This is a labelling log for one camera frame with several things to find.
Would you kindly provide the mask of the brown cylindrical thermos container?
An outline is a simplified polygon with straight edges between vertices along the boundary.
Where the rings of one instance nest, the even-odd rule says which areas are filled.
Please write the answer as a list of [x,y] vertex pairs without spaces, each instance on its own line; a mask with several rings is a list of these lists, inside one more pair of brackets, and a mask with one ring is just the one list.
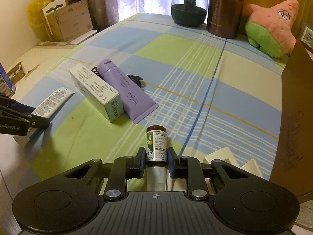
[[209,0],[206,29],[216,36],[235,39],[244,0]]

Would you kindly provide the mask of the pink starfish plush toy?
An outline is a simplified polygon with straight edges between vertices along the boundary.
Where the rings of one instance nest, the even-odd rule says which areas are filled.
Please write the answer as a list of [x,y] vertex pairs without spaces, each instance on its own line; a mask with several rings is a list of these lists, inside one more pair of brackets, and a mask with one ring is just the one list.
[[247,17],[245,30],[248,42],[273,58],[290,54],[296,43],[291,28],[298,11],[297,0],[286,0],[273,7],[244,5],[242,15]]

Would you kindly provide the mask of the blue box at left edge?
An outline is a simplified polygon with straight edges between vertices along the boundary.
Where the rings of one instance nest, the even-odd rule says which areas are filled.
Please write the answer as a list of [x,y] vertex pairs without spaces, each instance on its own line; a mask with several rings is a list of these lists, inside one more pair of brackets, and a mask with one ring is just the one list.
[[4,67],[0,64],[0,92],[5,96],[11,97],[15,94],[16,87],[12,83]]

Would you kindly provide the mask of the purple cosmetic tube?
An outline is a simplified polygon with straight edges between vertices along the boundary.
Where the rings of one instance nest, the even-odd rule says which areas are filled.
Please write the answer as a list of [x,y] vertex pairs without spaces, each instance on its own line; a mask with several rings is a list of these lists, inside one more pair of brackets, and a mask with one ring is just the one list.
[[158,108],[158,104],[113,61],[101,61],[97,66],[97,71],[104,81],[119,92],[124,110],[133,123],[138,124]]

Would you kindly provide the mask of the yellow plastic bag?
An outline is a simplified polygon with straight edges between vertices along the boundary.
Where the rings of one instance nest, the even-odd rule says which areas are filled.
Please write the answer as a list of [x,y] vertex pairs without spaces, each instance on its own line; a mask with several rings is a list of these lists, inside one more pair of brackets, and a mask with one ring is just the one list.
[[33,0],[27,8],[27,16],[31,29],[40,41],[50,41],[49,28],[43,16],[44,9],[53,0]]

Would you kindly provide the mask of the cardboard box white scalloped panel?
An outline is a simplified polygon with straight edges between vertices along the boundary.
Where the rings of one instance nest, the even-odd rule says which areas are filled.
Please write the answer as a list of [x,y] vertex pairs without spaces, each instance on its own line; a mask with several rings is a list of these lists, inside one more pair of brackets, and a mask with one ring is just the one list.
[[51,41],[70,43],[93,30],[87,0],[70,5],[65,0],[55,0],[41,14]]

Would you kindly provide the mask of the white rectangular carton box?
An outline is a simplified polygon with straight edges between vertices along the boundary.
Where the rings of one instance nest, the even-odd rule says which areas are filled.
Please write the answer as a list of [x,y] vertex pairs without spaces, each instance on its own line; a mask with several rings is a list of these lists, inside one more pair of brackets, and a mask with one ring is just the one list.
[[124,113],[119,92],[82,64],[69,69],[74,84],[111,123]]

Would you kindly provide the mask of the brown spray bottle white cap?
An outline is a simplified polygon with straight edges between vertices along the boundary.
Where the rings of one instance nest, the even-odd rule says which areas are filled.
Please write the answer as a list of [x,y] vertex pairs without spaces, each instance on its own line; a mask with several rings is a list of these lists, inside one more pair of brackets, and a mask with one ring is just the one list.
[[146,182],[150,192],[165,192],[167,183],[167,130],[153,125],[146,130]]

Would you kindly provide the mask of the white ceramic holder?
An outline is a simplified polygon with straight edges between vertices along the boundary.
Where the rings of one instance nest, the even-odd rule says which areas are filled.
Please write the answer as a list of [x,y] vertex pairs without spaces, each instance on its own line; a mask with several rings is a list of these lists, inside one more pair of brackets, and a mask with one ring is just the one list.
[[203,162],[207,164],[211,164],[211,161],[215,159],[220,159],[231,165],[239,167],[243,169],[244,171],[250,172],[251,174],[254,174],[258,177],[263,178],[262,172],[255,159],[250,159],[243,166],[240,166],[235,156],[233,155],[233,153],[228,147],[224,147],[211,154],[206,155],[203,159]]

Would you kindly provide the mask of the checkered blue green tablecloth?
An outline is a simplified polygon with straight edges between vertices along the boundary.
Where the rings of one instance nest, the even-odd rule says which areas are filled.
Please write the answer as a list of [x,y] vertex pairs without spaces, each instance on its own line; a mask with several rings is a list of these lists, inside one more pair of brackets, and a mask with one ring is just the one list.
[[[144,92],[158,104],[138,124],[126,115],[109,122],[76,89],[70,69],[91,69],[105,59],[142,77]],[[74,94],[26,147],[1,136],[4,198],[90,159],[132,155],[151,125],[167,129],[179,155],[203,159],[228,147],[239,165],[254,159],[264,178],[271,175],[285,61],[260,52],[244,36],[224,39],[204,27],[180,27],[169,16],[137,14],[75,48],[39,46],[23,60],[34,68],[18,83],[16,100],[36,107],[59,87]]]

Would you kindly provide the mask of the dark green glass humidifier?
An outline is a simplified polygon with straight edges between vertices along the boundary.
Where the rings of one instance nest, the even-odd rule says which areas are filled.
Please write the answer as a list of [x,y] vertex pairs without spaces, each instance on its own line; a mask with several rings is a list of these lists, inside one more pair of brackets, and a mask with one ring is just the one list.
[[209,0],[172,0],[172,19],[178,25],[198,27],[205,21],[208,5]]

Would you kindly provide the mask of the brown cardboard storage box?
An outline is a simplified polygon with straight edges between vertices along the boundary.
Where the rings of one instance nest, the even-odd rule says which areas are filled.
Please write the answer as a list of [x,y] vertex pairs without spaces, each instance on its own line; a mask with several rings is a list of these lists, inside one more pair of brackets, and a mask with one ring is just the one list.
[[297,40],[282,72],[279,143],[270,181],[290,190],[300,203],[296,225],[312,230],[313,184],[312,48]]

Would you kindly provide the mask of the white tube with cap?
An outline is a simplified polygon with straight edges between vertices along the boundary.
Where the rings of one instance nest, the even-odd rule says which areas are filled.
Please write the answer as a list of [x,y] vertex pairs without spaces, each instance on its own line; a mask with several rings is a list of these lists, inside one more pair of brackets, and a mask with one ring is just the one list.
[[[50,119],[56,111],[74,94],[71,89],[60,87],[47,97],[33,112],[33,115]],[[25,147],[36,134],[43,129],[30,127],[26,136],[13,136],[14,140],[22,147]]]

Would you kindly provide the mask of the framed grey picture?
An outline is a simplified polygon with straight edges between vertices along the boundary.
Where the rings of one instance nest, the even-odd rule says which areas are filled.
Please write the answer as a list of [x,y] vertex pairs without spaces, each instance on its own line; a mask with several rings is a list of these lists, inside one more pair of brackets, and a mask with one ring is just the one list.
[[303,22],[300,31],[300,40],[312,48],[313,46],[313,27],[307,22]]

